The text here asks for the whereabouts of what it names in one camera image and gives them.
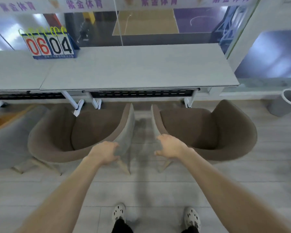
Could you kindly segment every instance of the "brown chair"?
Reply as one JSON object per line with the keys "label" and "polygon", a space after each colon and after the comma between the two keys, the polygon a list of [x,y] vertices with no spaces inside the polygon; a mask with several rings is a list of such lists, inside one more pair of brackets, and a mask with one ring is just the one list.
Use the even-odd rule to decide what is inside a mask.
{"label": "brown chair", "polygon": [[0,170],[11,168],[23,173],[17,165],[34,158],[27,149],[31,129],[46,113],[42,105],[31,105],[16,113],[4,113],[0,116]]}
{"label": "brown chair", "polygon": [[[222,100],[211,113],[202,108],[176,108],[159,111],[152,105],[156,136],[170,134],[183,141],[206,160],[227,161],[249,153],[257,142],[251,119],[231,101]],[[164,170],[170,160],[166,161]]]}
{"label": "brown chair", "polygon": [[[95,144],[111,141],[120,144],[115,155],[123,156],[130,147],[134,124],[132,104],[121,109],[82,111],[78,117],[57,105],[32,129],[28,148],[38,160],[59,164],[80,160]],[[121,160],[118,165],[130,174]]]}

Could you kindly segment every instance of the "wooden chair leg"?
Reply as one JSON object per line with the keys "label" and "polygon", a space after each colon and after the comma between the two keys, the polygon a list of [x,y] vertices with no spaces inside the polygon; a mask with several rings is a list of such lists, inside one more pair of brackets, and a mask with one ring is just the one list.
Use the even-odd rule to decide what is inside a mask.
{"label": "wooden chair leg", "polygon": [[130,175],[127,165],[122,160],[119,159],[117,164],[127,175]]}
{"label": "wooden chair leg", "polygon": [[163,166],[159,167],[159,172],[163,172],[173,161],[172,160],[167,160]]}
{"label": "wooden chair leg", "polygon": [[35,157],[32,157],[32,158],[31,158],[31,162],[32,162],[34,165],[37,165],[37,166],[39,166],[39,167],[41,167],[41,168],[47,168],[47,169],[50,169],[50,170],[52,170],[52,171],[58,173],[58,174],[61,176],[61,173],[60,173],[60,171],[57,170],[57,168],[55,168],[55,167],[53,167],[53,166],[51,166],[51,165],[49,165],[49,164],[47,164],[47,163],[45,163],[45,162],[42,162],[41,160],[38,160],[38,159],[35,158]]}
{"label": "wooden chair leg", "polygon": [[21,169],[19,169],[19,168],[12,167],[12,168],[10,168],[10,169],[13,170],[14,172],[19,173],[19,174],[23,174],[23,173],[24,173],[24,172],[23,172]]}

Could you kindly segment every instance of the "white shoe with holes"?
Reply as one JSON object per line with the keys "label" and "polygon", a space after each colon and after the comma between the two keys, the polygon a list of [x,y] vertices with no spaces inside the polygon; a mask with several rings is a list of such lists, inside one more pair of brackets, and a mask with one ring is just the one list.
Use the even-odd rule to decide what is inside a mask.
{"label": "white shoe with holes", "polygon": [[183,221],[186,229],[195,226],[200,232],[200,218],[194,208],[187,207],[184,209]]}
{"label": "white shoe with holes", "polygon": [[119,203],[114,207],[112,212],[112,221],[113,223],[116,222],[118,219],[123,219],[126,223],[126,207],[123,203]]}

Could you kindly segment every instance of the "wooden floor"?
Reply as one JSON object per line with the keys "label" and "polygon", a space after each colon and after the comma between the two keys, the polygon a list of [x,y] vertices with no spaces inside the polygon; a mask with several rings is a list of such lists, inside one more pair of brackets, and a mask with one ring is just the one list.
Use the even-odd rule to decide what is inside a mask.
{"label": "wooden floor", "polygon": [[[194,102],[213,110],[218,101]],[[269,203],[291,225],[291,114],[277,118],[266,101],[234,101],[256,124],[258,143],[243,158],[215,166]],[[101,168],[91,184],[74,232],[108,233],[111,212],[118,202],[127,206],[134,232],[180,233],[182,211],[193,206],[201,218],[201,232],[227,232],[187,170],[174,163],[158,173],[162,159],[153,155],[157,144],[151,129],[151,103],[136,103],[136,127],[130,149],[131,176],[115,165]],[[160,108],[178,102],[159,102]],[[62,176],[24,164],[24,174],[0,171],[0,232],[13,232],[78,165],[61,166]]]}

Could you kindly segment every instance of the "hand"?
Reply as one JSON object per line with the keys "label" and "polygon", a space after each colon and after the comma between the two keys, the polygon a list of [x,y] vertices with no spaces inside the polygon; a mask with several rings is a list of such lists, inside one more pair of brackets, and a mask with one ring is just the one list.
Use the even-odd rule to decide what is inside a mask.
{"label": "hand", "polygon": [[179,158],[179,156],[189,150],[186,144],[171,135],[159,135],[157,139],[161,141],[163,150],[155,151],[155,155],[164,156],[166,158]]}
{"label": "hand", "polygon": [[99,165],[107,165],[119,159],[119,156],[114,156],[116,148],[119,146],[116,142],[104,141],[91,149],[85,157],[87,160],[93,160]]}

